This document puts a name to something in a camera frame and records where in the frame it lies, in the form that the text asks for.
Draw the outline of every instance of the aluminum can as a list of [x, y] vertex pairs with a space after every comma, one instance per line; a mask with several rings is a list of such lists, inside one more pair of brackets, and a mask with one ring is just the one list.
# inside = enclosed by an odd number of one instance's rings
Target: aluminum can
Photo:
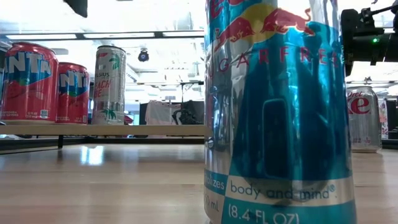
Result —
[[209, 0], [205, 211], [214, 224], [354, 224], [337, 1]]
[[53, 124], [58, 103], [58, 60], [41, 45], [18, 42], [6, 53], [0, 120]]
[[381, 146], [379, 103], [371, 86], [347, 88], [349, 133], [353, 152], [377, 152]]
[[114, 46], [98, 47], [94, 79], [93, 124], [124, 124], [126, 52]]
[[57, 124], [87, 124], [90, 74], [82, 65], [60, 62]]

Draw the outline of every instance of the wooden table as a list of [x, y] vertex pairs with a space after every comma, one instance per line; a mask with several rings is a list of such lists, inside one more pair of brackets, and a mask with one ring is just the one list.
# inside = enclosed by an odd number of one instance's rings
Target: wooden table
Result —
[[[353, 160], [358, 223], [398, 223], [398, 151]], [[203, 146], [85, 145], [0, 155], [0, 223], [207, 221]]]

